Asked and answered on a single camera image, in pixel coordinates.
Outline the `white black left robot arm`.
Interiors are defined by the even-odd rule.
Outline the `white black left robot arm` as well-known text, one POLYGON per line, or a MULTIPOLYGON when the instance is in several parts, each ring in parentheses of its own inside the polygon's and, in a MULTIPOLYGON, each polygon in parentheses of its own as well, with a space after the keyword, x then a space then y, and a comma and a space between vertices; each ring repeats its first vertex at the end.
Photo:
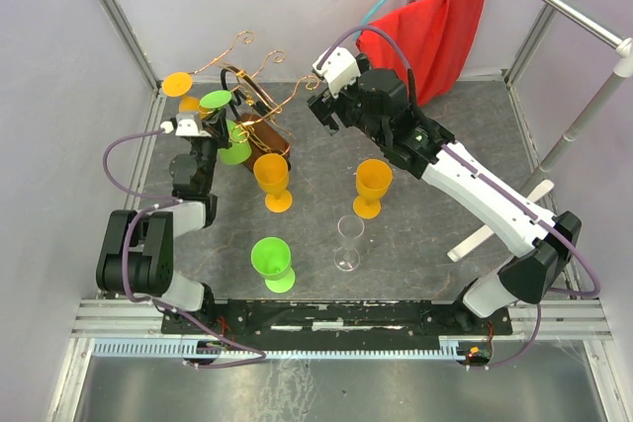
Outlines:
POLYGON ((218 197, 211 193, 218 152, 229 147, 224 111, 203 119, 180 113, 159 128, 116 139, 102 157, 107 178, 135 198, 153 201, 143 210, 117 210, 110 214, 96 267, 100 291, 120 294, 134 303, 148 301, 183 319, 197 333, 213 330, 218 310, 211 288, 175 270, 176 238, 213 224, 218 197), (172 159, 169 196, 149 195, 119 183, 109 168, 114 148, 127 141, 177 133, 190 144, 187 153, 172 159))

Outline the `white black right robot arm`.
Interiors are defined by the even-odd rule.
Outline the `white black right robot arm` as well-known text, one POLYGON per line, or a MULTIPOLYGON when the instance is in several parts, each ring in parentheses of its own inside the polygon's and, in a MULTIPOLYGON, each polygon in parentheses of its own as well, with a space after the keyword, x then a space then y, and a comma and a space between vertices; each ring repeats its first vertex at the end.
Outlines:
POLYGON ((553 214, 519 195, 489 173, 454 135, 413 103, 413 94, 392 69, 324 73, 326 91, 309 107, 331 131, 363 131, 398 168, 441 190, 486 224, 511 258, 476 279, 452 310, 454 325, 473 334, 498 309, 524 301, 536 304, 572 257, 582 228, 572 212, 553 214))

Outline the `gold wire wine glass rack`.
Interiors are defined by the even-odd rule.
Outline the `gold wire wine glass rack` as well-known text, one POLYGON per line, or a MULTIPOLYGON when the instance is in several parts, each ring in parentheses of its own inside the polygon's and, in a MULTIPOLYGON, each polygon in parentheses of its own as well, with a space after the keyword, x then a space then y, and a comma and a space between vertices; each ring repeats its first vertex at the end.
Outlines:
POLYGON ((283 50, 274 49, 267 53, 260 67, 254 73, 249 73, 247 70, 238 68, 225 61, 225 58, 239 43, 250 44, 254 42, 254 40, 254 32, 239 32, 225 51, 203 66, 188 71, 188 74, 194 77, 195 75, 200 75, 203 71, 212 66, 217 67, 224 76, 232 74, 235 78, 236 85, 228 90, 231 97, 233 99, 238 98, 242 103, 246 104, 255 116, 255 119, 236 120, 239 136, 237 142, 251 142, 260 148, 263 153, 278 153, 286 160, 289 160, 294 136, 288 129, 281 127, 277 123, 276 118, 283 113, 284 107, 297 96, 301 86, 304 86, 307 91, 314 91, 321 84, 321 80, 313 73, 305 75, 296 81, 293 92, 286 99, 281 102, 275 100, 255 78, 265 69, 269 59, 272 59, 272 62, 275 64, 282 63, 286 59, 286 54, 283 50), (260 124, 266 124, 276 132, 282 132, 282 137, 288 139, 288 144, 273 147, 266 143, 256 131, 257 126, 260 124))

